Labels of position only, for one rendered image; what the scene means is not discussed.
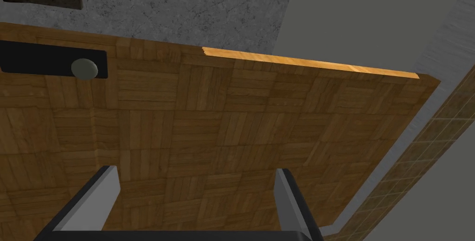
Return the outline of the grey round door knob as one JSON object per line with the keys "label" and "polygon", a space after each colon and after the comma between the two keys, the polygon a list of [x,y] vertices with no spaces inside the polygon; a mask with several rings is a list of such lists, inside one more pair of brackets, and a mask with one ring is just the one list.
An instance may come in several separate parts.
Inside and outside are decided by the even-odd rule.
{"label": "grey round door knob", "polygon": [[102,50],[0,40],[0,69],[6,73],[107,79]]}

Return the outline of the brown wooden door leaf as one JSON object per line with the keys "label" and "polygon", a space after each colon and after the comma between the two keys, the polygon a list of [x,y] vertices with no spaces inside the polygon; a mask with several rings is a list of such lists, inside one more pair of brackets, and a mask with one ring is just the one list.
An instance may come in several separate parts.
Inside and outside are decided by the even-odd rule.
{"label": "brown wooden door leaf", "polygon": [[0,23],[105,51],[107,79],[0,72],[0,241],[32,241],[104,165],[106,230],[276,230],[277,168],[335,222],[439,85],[360,66]]}

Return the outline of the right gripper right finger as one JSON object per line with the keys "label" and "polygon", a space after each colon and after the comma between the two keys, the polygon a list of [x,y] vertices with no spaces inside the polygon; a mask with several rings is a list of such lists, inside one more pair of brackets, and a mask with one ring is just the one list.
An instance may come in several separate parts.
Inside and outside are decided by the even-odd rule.
{"label": "right gripper right finger", "polygon": [[319,234],[314,217],[289,169],[277,169],[274,199],[282,231]]}

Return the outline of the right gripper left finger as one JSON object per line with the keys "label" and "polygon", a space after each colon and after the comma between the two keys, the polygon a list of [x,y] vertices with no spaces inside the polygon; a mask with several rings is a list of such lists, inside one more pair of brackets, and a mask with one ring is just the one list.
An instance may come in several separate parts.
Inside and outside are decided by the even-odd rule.
{"label": "right gripper left finger", "polygon": [[102,166],[52,219],[52,230],[102,230],[120,190],[117,167]]}

